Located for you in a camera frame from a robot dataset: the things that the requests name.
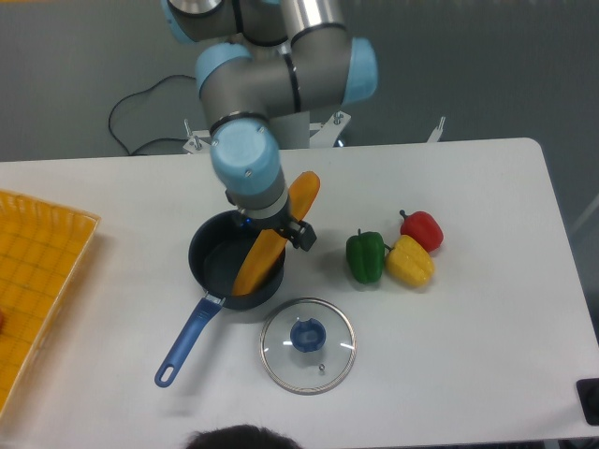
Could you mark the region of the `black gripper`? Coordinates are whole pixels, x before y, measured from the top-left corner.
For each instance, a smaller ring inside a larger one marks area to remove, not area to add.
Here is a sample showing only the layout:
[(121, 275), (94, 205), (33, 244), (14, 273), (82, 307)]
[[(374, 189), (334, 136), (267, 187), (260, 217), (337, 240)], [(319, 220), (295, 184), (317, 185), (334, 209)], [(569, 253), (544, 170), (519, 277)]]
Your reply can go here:
[(226, 190), (227, 200), (236, 208), (239, 225), (255, 230), (273, 231), (298, 249), (308, 252), (316, 241), (313, 227), (304, 221), (317, 191), (299, 188), (292, 196), (286, 187), (271, 187), (257, 195), (241, 195)]

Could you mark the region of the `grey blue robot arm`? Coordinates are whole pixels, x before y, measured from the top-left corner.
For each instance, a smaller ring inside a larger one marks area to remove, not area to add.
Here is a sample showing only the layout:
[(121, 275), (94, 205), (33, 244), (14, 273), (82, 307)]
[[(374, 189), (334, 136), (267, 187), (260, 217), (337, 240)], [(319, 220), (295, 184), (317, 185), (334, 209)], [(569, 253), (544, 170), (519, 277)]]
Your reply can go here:
[(292, 215), (269, 123), (371, 97), (378, 84), (372, 44), (348, 34), (339, 1), (164, 1), (161, 7), (179, 41), (221, 40), (198, 56), (195, 78), (212, 167), (228, 201), (247, 224), (309, 251), (315, 233)]

